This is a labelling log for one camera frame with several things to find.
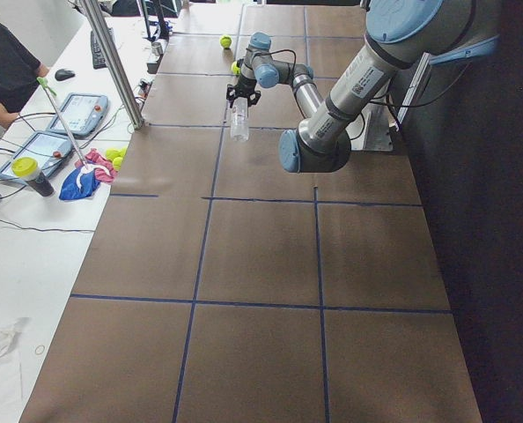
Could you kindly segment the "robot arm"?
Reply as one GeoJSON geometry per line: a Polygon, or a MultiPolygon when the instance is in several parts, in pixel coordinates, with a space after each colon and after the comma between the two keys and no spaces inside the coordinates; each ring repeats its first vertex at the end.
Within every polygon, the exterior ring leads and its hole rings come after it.
{"type": "Polygon", "coordinates": [[[499,1],[363,1],[365,41],[327,97],[321,97],[309,68],[277,61],[265,33],[254,33],[240,75],[226,99],[253,106],[262,88],[288,85],[304,117],[279,141],[279,159],[290,173],[329,173],[350,157],[347,127],[397,72],[423,54],[442,61],[466,61],[491,54],[497,45],[499,1]]]}

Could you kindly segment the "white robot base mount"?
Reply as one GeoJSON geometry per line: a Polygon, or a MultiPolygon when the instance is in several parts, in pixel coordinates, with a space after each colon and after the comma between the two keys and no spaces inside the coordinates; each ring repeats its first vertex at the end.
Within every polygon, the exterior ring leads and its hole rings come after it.
{"type": "Polygon", "coordinates": [[[346,128],[352,151],[391,152],[389,112],[385,106],[368,104],[346,128]]]}

